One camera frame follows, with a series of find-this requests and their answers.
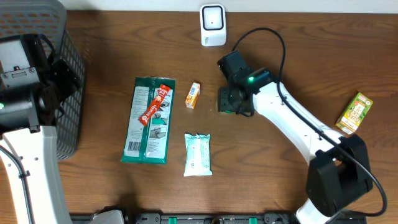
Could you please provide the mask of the orange snack packet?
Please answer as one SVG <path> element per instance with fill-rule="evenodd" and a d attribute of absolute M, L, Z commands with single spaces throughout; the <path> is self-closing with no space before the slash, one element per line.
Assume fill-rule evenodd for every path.
<path fill-rule="evenodd" d="M 188 95 L 185 100 L 185 104 L 187 108 L 194 109 L 197 103 L 197 99 L 201 93 L 201 85 L 199 83 L 194 82 L 188 92 Z"/>

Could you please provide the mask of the light blue wipes pack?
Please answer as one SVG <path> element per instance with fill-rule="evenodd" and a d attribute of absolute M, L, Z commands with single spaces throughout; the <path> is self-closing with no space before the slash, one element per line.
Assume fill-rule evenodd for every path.
<path fill-rule="evenodd" d="M 210 134 L 185 134 L 185 177 L 213 175 L 210 162 Z"/>

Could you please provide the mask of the red Nescafe coffee stick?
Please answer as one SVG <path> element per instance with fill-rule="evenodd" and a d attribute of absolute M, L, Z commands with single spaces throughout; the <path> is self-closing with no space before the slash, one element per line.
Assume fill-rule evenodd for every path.
<path fill-rule="evenodd" d="M 143 126 L 147 126 L 149 124 L 149 120 L 154 115 L 154 113 L 160 108 L 164 98 L 167 96 L 171 88 L 167 85 L 161 84 L 159 89 L 157 90 L 157 94 L 154 99 L 151 101 L 149 107 L 146 109 L 145 113 L 143 113 L 139 117 L 139 121 Z"/>

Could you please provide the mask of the green white package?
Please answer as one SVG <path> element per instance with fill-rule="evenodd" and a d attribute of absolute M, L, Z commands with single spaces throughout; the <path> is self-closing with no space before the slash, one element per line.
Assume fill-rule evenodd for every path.
<path fill-rule="evenodd" d="M 144 125 L 139 118 L 145 118 L 144 113 L 150 110 L 150 103 L 157 98 L 162 85 L 170 90 L 153 115 L 146 117 L 148 123 Z M 175 80 L 171 78 L 136 78 L 122 162 L 167 163 L 174 90 Z"/>

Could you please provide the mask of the green tea carton box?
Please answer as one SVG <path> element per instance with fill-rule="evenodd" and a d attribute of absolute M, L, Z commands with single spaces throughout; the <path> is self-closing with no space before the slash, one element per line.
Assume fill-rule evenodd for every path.
<path fill-rule="evenodd" d="M 353 134 L 359 128 L 372 105 L 373 100 L 358 92 L 342 112 L 335 125 L 344 133 Z"/>

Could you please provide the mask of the green lid jar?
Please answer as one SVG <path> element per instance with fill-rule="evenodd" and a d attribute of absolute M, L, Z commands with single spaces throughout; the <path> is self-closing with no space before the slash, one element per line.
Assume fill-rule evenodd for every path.
<path fill-rule="evenodd" d="M 235 110 L 222 110 L 220 113 L 225 113 L 225 114 L 236 114 Z"/>

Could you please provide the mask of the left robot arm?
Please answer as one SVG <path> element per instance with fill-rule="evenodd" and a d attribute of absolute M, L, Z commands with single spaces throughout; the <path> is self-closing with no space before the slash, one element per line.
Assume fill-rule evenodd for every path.
<path fill-rule="evenodd" d="M 43 34 L 1 39 L 1 160 L 18 223 L 71 223 L 57 121 L 83 82 Z"/>

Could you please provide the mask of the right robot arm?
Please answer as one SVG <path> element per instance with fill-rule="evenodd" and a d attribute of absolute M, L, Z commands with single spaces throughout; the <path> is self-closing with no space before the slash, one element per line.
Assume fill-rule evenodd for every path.
<path fill-rule="evenodd" d="M 365 142 L 348 138 L 314 117 L 278 77 L 265 68 L 220 67 L 228 82 L 220 90 L 220 109 L 268 119 L 299 150 L 308 164 L 307 201 L 295 213 L 299 223 L 331 223 L 373 189 Z"/>

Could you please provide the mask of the grey plastic mesh basket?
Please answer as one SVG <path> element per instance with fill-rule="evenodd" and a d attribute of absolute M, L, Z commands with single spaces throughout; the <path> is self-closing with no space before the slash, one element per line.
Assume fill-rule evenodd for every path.
<path fill-rule="evenodd" d="M 58 0 L 1 0 L 1 37 L 44 34 L 78 78 L 85 84 L 83 59 L 67 31 L 67 10 Z M 68 159 L 76 151 L 80 134 L 84 87 L 61 103 L 57 110 L 57 159 Z"/>

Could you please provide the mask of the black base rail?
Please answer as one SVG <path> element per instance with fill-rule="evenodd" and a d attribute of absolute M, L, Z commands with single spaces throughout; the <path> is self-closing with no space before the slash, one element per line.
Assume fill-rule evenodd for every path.
<path fill-rule="evenodd" d="M 264 213 L 250 215 L 161 215 L 158 213 L 136 214 L 132 217 L 124 216 L 126 223 L 136 224 L 298 224 L 299 221 L 289 213 Z M 94 215 L 71 215 L 72 223 L 89 223 Z M 364 217 L 349 217 L 340 215 L 330 223 L 334 224 L 367 224 Z"/>

